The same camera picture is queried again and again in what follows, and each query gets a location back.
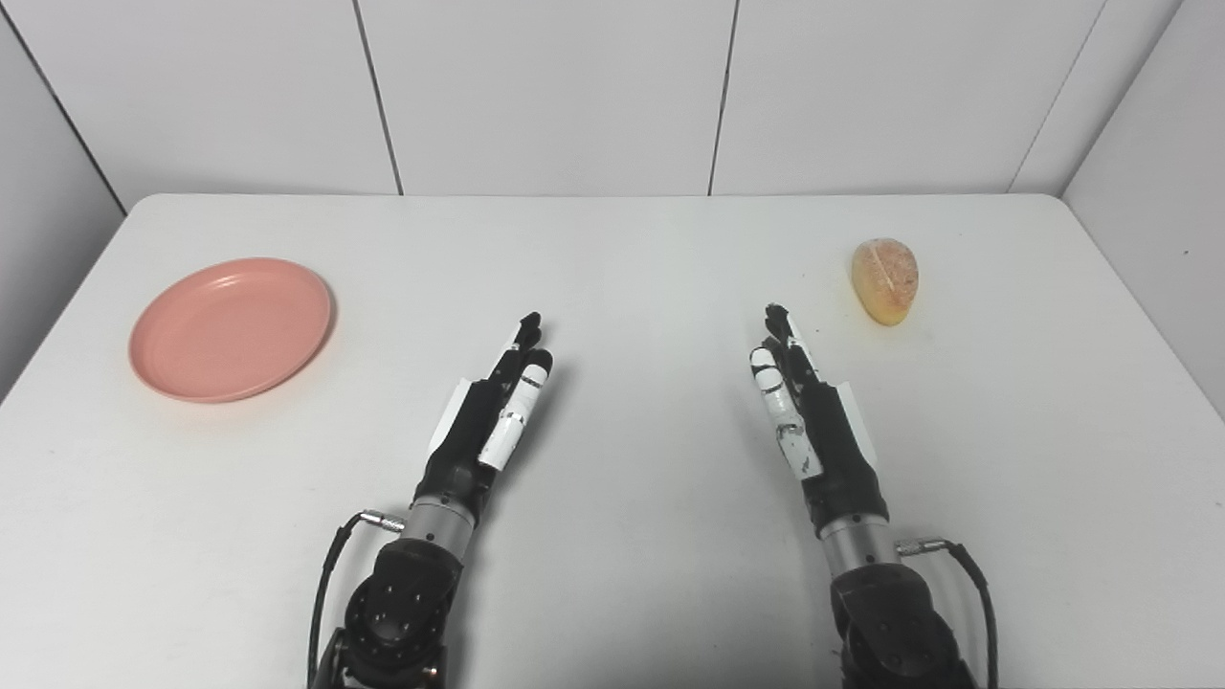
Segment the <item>white table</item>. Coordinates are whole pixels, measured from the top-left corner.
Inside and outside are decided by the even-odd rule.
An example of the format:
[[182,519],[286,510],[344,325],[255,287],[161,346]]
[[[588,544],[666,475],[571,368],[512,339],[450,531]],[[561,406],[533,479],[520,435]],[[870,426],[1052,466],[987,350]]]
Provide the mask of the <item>white table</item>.
[[[922,275],[895,329],[846,275],[877,235]],[[251,255],[331,284],[317,359],[229,405],[142,386],[145,305]],[[1225,424],[1058,201],[156,196],[0,406],[5,684],[301,687],[332,531],[407,506],[456,379],[539,309],[555,378],[470,550],[454,687],[832,685],[826,563],[746,363],[769,300],[855,383],[899,535],[986,570],[1006,685],[1225,682]],[[328,623],[385,541],[350,542]],[[981,678],[973,587],[908,561]]]

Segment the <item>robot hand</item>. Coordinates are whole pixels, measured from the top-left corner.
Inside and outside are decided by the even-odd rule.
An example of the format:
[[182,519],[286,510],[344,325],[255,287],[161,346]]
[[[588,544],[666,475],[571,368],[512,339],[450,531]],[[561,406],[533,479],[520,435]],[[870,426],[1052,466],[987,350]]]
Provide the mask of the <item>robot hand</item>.
[[[337,532],[323,564],[311,620],[307,685],[372,689],[441,688],[443,628],[463,557],[497,473],[532,416],[552,357],[537,349],[540,314],[519,321],[489,378],[461,380],[429,445],[425,474],[401,520],[365,511]],[[322,598],[344,541],[359,521],[399,537],[383,546],[374,573],[353,592],[316,669]]]
[[[927,584],[899,561],[899,553],[940,548],[964,553],[964,548],[942,539],[894,546],[873,468],[876,452],[850,386],[821,380],[786,309],[767,306],[766,329],[771,336],[752,351],[750,364],[833,576],[843,685],[973,689],[957,640],[932,607]],[[976,566],[971,576],[975,573],[978,584]],[[980,591],[985,593],[985,581]],[[985,607],[990,608],[990,598]],[[993,613],[989,613],[989,684],[993,689]]]

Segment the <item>black cable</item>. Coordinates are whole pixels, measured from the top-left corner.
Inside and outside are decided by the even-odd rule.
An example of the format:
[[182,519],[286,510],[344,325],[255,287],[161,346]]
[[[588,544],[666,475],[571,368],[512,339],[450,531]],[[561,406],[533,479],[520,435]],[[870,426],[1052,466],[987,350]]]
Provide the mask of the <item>black cable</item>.
[[991,592],[987,591],[987,577],[965,546],[949,543],[946,549],[962,565],[974,587],[979,590],[979,597],[982,598],[982,619],[987,626],[987,689],[1000,689],[1000,640],[996,634],[995,606],[991,604]]
[[310,645],[307,647],[306,655],[306,687],[315,684],[315,671],[318,667],[318,628],[323,620],[323,600],[327,597],[327,584],[332,579],[332,570],[336,569],[336,561],[341,559],[341,550],[344,549],[344,543],[348,542],[349,536],[353,536],[353,528],[358,526],[361,521],[361,512],[358,512],[349,517],[349,521],[344,522],[344,526],[336,530],[336,536],[332,538],[332,547],[327,549],[327,557],[323,558],[323,571],[318,575],[318,590],[315,591],[315,609],[310,615]]

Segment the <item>cable connector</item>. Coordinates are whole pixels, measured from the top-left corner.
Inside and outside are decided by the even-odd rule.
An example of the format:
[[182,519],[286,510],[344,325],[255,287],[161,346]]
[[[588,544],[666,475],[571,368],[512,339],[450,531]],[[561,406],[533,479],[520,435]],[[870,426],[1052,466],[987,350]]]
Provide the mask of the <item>cable connector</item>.
[[377,526],[383,531],[399,533],[404,531],[404,520],[398,516],[380,512],[379,510],[361,510],[361,521]]
[[898,541],[893,547],[897,549],[898,555],[909,558],[911,555],[922,555],[924,553],[935,553],[936,550],[947,550],[953,547],[953,543],[947,538],[907,538]]

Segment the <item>white tape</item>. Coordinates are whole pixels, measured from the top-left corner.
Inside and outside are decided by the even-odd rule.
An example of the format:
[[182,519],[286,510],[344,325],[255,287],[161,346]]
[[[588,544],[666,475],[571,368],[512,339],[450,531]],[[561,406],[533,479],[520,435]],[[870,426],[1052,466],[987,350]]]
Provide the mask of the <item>white tape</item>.
[[864,423],[864,414],[860,413],[859,403],[855,402],[855,392],[851,391],[850,383],[839,383],[835,390],[838,390],[838,400],[843,405],[843,411],[846,412],[850,430],[855,434],[855,443],[859,444],[859,451],[867,460],[867,465],[875,470],[876,447],[872,446],[872,436],[867,434],[867,424]]
[[472,387],[472,381],[467,378],[459,379],[459,385],[456,385],[454,392],[451,394],[451,400],[447,401],[447,408],[442,409],[442,418],[439,419],[439,425],[434,427],[434,435],[430,436],[430,444],[425,450],[425,455],[430,456],[439,445],[447,439],[447,433],[451,432],[451,425],[454,424],[456,417],[459,416],[459,407],[463,406],[464,397],[468,396],[468,389]]

